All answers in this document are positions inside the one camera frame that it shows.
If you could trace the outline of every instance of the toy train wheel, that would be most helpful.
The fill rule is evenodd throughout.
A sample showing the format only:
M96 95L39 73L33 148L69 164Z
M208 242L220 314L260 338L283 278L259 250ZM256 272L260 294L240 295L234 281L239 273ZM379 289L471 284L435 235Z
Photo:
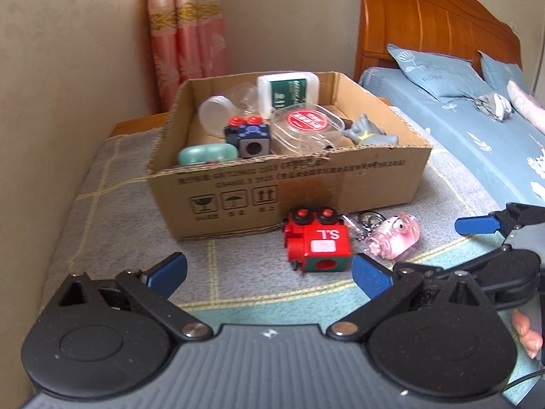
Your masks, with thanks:
M290 215L293 222L299 226L309 225L314 219L312 212L307 208L296 208L290 212Z
M318 221L323 225L334 225L339 222L339 214L332 208L321 208L318 212Z

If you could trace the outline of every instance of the human hand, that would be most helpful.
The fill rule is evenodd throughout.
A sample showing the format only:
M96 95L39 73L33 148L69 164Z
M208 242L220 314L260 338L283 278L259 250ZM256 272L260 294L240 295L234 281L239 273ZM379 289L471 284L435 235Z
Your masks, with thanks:
M530 319L519 310L513 311L511 322L518 333L520 343L530 358L536 358L543 346L543 337L541 337L541 334L530 329Z

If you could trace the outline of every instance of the gray elephant toy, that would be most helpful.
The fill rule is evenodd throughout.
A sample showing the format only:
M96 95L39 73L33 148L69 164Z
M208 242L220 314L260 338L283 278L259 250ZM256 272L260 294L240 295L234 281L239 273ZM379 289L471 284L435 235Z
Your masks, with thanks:
M397 135L387 135L384 130L378 128L373 122L367 119L366 114L360 114L360 118L350 129L345 129L342 134L358 145L397 145Z

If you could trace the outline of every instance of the pillow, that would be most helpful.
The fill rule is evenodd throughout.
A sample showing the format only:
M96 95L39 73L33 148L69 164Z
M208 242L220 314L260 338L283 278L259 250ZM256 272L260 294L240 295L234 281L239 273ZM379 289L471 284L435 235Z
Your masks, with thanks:
M511 104L541 133L545 133L545 109L533 98L524 92L513 80L507 84L507 91Z
M524 79L524 74L522 73L522 69L518 67L518 64L502 63L501 61L494 60L492 57L487 56L487 54L480 50L479 53L481 54L481 67L484 81L486 81L498 94L509 98L509 80L513 80L517 83L517 86L522 89L522 91L526 93L530 92L528 83Z
M441 101L460 97L475 99L494 92L465 60L395 45L388 45L387 49L409 80L435 98L443 99Z

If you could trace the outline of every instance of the blue pillow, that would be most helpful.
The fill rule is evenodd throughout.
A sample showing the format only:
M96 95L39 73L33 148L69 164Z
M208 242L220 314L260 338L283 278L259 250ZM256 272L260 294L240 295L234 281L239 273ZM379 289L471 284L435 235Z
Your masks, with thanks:
M518 67L518 64L502 63L501 61L494 60L492 57L487 56L487 54L480 50L479 53L482 56L481 67L484 81L486 81L498 94L509 99L507 89L509 80L513 80L517 83L517 86L527 94L530 92L528 83L524 79L524 74L522 73L522 69Z
M387 49L409 80L443 102L494 92L465 60L395 45L388 45Z

